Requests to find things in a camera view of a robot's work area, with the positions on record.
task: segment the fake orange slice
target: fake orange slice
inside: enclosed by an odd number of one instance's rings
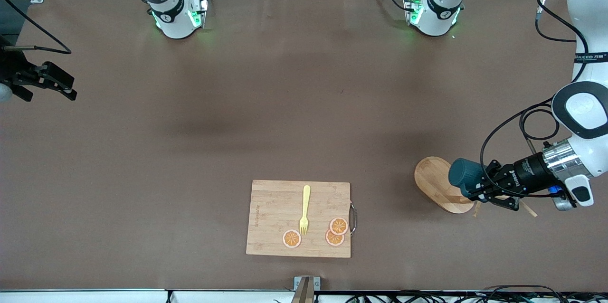
[[[330,231],[337,236],[343,236],[348,232],[348,222],[343,218],[335,218],[330,222]]]
[[[296,248],[300,246],[301,242],[302,236],[300,235],[300,232],[295,229],[290,229],[283,234],[283,245],[289,248]]]
[[[333,234],[331,230],[328,230],[325,233],[325,240],[332,246],[340,246],[344,242],[344,239],[344,235],[337,236],[336,234]]]

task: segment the wooden cutting board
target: wooden cutting board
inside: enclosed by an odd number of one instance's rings
[[[473,208],[473,202],[450,184],[449,171],[450,164],[443,158],[427,157],[416,165],[414,179],[418,188],[446,212],[466,213]]]
[[[308,232],[296,248],[283,245],[283,234],[299,230],[304,186],[310,186]],[[254,180],[251,187],[247,254],[289,257],[350,258],[350,233],[340,246],[325,241],[330,221],[348,221],[350,184],[296,180]]]

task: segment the metal clamp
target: metal clamp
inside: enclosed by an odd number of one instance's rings
[[[319,291],[321,290],[321,277],[315,277],[313,275],[299,275],[298,277],[294,277],[294,291],[297,292],[298,286],[300,283],[304,284],[302,281],[311,280],[313,290]]]
[[[351,223],[351,218],[350,216],[348,217],[348,225],[351,226],[350,236],[352,236],[357,229],[357,209],[354,207],[354,204],[352,204],[352,201],[350,201],[350,213],[352,213],[349,215],[352,216],[352,220],[354,221],[353,223]]]

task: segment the plastic fork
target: plastic fork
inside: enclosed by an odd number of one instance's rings
[[[302,219],[300,219],[300,234],[304,235],[308,231],[308,200],[310,199],[310,186],[304,186],[304,199],[302,199]]]

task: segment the table surface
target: table surface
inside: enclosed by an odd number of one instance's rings
[[[466,5],[430,38],[389,0],[213,0],[209,29],[183,40],[139,0],[33,5],[74,53],[30,61],[63,67],[79,95],[35,89],[1,107],[0,287],[277,289],[320,275],[326,290],[607,290],[608,177],[590,208],[526,199],[537,218],[448,214],[414,183],[426,156],[477,160],[496,125],[571,76],[574,46],[534,32],[534,0]],[[565,0],[549,5],[567,16]],[[30,25],[19,42],[52,46]],[[486,157],[528,154],[512,124]],[[350,182],[352,258],[246,255],[252,180]]]

